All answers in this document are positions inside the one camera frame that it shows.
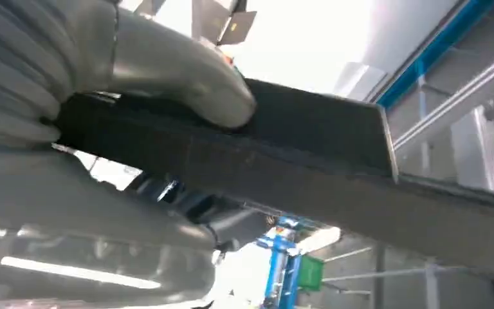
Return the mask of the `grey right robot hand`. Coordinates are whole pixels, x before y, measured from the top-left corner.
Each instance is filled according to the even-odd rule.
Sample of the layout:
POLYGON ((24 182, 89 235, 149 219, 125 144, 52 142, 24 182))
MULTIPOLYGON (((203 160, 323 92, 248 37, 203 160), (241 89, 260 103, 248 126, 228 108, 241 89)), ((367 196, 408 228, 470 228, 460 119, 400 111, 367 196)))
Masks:
POLYGON ((96 91, 172 97, 223 128, 256 108, 213 51, 110 1, 0 1, 0 306, 170 304, 214 284, 210 229, 55 149, 62 105, 96 91))

